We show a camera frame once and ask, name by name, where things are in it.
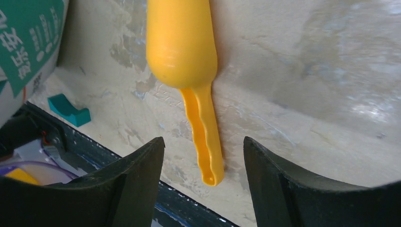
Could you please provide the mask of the green pet food bag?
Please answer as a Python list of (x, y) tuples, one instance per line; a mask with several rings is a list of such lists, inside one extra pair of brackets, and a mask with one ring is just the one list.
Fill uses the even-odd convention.
[(0, 2), (0, 124), (54, 72), (67, 0)]

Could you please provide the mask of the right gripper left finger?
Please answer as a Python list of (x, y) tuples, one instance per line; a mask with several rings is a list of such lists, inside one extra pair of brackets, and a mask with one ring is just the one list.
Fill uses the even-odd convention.
[(157, 200), (165, 143), (138, 150), (67, 184), (0, 179), (3, 227), (149, 227)]

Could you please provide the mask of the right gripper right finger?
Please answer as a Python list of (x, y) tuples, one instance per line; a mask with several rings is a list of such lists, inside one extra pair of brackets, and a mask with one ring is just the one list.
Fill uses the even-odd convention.
[(250, 137), (244, 163), (260, 227), (398, 227), (401, 183), (368, 188), (284, 159)]

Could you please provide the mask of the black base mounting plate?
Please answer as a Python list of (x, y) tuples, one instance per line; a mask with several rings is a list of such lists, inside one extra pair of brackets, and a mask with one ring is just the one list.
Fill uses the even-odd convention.
[[(122, 158), (30, 103), (22, 106), (0, 130), (1, 151), (8, 152), (12, 148), (25, 149), (28, 153), (42, 150), (58, 154), (71, 169), (83, 170), (83, 173), (75, 174), (72, 170), (52, 166), (51, 170), (66, 176), (67, 182), (63, 184)], [(42, 183), (41, 186), (56, 183)], [(233, 222), (160, 180), (152, 223), (164, 227), (233, 226)]]

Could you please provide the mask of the teal curved block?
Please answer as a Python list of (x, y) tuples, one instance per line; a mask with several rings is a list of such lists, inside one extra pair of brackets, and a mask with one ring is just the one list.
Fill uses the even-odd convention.
[(80, 127), (86, 123), (91, 122), (91, 115), (88, 108), (77, 109), (67, 99), (64, 94), (54, 95), (47, 98), (49, 108), (51, 111), (59, 115), (64, 120)]

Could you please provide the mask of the yellow plastic scoop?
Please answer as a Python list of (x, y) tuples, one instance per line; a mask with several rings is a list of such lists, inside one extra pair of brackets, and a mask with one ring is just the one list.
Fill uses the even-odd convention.
[(202, 181), (224, 178), (218, 124), (211, 97), (217, 75), (210, 3), (207, 0), (149, 0), (146, 59), (151, 72), (183, 97)]

